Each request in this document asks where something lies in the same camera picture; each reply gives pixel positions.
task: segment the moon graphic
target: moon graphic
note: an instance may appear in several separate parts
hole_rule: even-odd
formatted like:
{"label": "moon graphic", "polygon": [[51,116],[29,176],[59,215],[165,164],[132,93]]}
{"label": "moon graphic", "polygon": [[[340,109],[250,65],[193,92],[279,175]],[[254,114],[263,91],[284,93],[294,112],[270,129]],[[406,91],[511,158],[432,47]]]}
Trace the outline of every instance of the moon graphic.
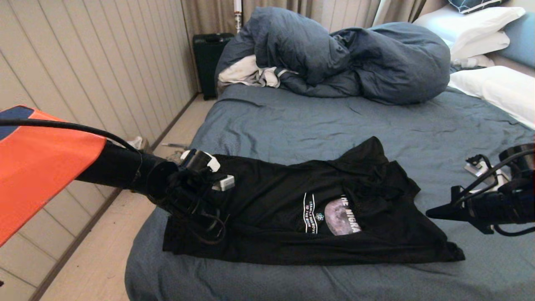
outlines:
{"label": "moon graphic", "polygon": [[349,207],[342,204],[342,199],[330,201],[325,206],[325,222],[334,235],[347,235],[353,233],[346,215]]}

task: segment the light wooden floor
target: light wooden floor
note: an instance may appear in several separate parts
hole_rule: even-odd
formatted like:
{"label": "light wooden floor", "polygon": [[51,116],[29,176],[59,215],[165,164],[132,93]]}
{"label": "light wooden floor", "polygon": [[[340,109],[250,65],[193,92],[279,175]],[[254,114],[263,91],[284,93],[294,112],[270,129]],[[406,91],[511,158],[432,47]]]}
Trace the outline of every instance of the light wooden floor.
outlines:
{"label": "light wooden floor", "polygon": [[[199,95],[162,142],[189,144],[215,101]],[[167,157],[176,148],[159,146]],[[128,300],[124,285],[126,259],[135,235],[154,210],[142,195],[122,191],[59,272],[41,300]]]}

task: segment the pillow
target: pillow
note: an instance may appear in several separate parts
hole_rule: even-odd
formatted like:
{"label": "pillow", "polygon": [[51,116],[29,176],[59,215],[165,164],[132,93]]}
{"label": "pillow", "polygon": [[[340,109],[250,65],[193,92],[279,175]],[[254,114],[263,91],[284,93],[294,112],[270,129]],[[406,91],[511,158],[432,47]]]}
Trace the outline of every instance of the pillow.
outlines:
{"label": "pillow", "polygon": [[479,97],[535,130],[535,78],[505,66],[452,73],[448,86]]}
{"label": "pillow", "polygon": [[414,24],[426,27],[439,37],[452,41],[452,53],[466,44],[488,37],[507,23],[520,18],[522,7],[491,7],[471,14],[460,14],[450,5],[419,17]]}
{"label": "pillow", "polygon": [[500,6],[509,0],[449,0],[460,13],[471,13],[492,6]]}
{"label": "pillow", "polygon": [[535,13],[529,12],[509,23],[503,30],[511,38],[511,44],[498,52],[517,63],[535,68]]}
{"label": "pillow", "polygon": [[505,32],[496,32],[482,39],[469,42],[463,48],[451,52],[452,61],[497,51],[509,46],[509,42],[509,37]]}

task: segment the crumpled comforter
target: crumpled comforter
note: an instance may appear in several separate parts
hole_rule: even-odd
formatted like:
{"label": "crumpled comforter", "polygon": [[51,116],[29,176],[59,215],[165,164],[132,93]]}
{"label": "crumpled comforter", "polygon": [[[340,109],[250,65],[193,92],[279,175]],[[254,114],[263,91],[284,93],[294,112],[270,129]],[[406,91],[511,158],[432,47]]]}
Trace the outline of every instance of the crumpled comforter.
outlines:
{"label": "crumpled comforter", "polygon": [[216,81],[221,71],[250,55],[256,56],[259,68],[294,71],[280,76],[280,87],[313,97],[422,103],[443,92],[449,82],[450,56],[444,41],[406,22],[329,34],[300,14],[257,7],[225,47]]}

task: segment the black t-shirt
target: black t-shirt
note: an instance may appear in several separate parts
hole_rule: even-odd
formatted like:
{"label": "black t-shirt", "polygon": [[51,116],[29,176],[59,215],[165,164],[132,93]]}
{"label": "black t-shirt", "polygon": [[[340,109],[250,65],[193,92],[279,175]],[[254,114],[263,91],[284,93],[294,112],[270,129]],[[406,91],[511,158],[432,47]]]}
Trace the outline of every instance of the black t-shirt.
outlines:
{"label": "black t-shirt", "polygon": [[217,245],[200,243],[170,218],[164,251],[270,265],[350,265],[464,260],[414,205],[420,191],[372,137],[333,161],[280,165],[216,155],[233,175],[210,192],[229,214]]}

